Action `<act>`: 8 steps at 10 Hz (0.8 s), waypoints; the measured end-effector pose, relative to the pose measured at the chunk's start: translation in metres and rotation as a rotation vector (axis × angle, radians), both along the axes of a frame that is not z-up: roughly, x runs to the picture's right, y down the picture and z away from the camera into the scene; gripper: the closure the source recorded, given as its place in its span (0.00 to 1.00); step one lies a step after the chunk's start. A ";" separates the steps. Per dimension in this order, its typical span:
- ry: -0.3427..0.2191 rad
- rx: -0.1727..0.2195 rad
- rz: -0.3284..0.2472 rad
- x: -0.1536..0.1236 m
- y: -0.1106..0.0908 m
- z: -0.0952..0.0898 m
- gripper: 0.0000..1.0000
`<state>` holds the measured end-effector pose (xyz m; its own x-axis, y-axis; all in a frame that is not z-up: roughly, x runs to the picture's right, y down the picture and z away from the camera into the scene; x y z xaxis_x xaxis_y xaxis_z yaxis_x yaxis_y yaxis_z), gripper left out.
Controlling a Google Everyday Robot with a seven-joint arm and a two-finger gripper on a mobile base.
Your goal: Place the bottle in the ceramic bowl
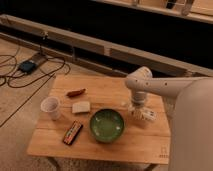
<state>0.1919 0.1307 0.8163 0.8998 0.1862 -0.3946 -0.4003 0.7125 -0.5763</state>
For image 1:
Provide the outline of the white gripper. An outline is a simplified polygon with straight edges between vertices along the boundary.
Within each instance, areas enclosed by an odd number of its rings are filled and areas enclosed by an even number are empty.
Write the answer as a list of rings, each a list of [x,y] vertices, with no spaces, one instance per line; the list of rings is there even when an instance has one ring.
[[[142,91],[132,91],[131,92],[131,102],[136,105],[136,106],[142,106],[145,104],[147,94]],[[135,107],[130,104],[128,106],[128,112],[132,115],[135,116]],[[148,108],[145,106],[142,106],[140,108],[140,115],[141,119],[146,119],[146,115],[148,112]]]

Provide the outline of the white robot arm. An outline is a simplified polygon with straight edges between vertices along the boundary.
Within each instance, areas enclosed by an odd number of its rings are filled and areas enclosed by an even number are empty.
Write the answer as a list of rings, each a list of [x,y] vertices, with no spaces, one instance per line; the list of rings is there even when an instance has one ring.
[[[175,101],[168,171],[213,171],[213,77],[153,78],[140,67],[125,85],[134,107],[144,103],[145,93]]]

